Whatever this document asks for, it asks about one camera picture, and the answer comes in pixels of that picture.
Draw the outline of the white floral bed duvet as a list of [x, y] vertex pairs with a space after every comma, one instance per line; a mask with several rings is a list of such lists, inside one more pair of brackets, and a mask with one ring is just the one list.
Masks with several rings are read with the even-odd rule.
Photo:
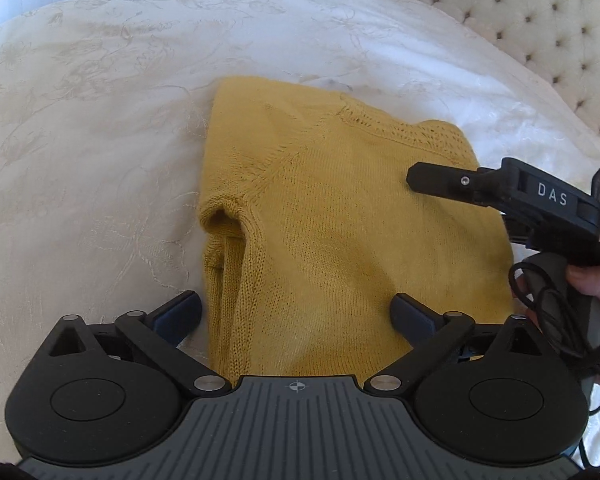
[[66, 312], [204, 290], [216, 90], [257, 77], [464, 134], [586, 188], [600, 136], [552, 86], [418, 0], [67, 0], [0, 26], [0, 460], [12, 386]]

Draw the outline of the mustard yellow knit sweater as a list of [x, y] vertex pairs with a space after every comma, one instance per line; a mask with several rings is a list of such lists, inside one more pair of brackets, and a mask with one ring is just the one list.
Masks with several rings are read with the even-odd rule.
[[219, 374], [370, 377], [410, 348], [389, 321], [399, 292], [480, 323], [509, 316], [501, 216], [412, 192], [416, 162], [477, 167], [447, 122], [300, 84], [220, 83], [198, 216]]

